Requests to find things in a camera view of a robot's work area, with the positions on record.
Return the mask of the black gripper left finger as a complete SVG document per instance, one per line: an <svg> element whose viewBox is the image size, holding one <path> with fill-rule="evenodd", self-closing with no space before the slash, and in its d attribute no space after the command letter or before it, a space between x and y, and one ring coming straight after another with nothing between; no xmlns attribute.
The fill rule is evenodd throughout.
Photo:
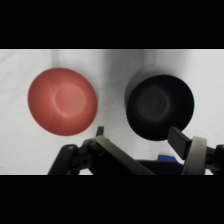
<svg viewBox="0 0 224 224"><path fill-rule="evenodd" d="M94 138L85 140L80 147L64 145L48 174L79 175L85 169L93 175L153 175L106 138L103 126L98 127Z"/></svg>

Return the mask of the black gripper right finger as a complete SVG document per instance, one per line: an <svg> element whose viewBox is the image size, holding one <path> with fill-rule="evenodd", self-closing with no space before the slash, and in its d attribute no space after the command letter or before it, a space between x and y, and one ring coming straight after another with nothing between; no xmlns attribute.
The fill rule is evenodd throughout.
<svg viewBox="0 0 224 224"><path fill-rule="evenodd" d="M183 175L203 175L206 169L214 175L224 175L224 144L211 148L205 138L189 139L176 127L169 129L168 143L184 160Z"/></svg>

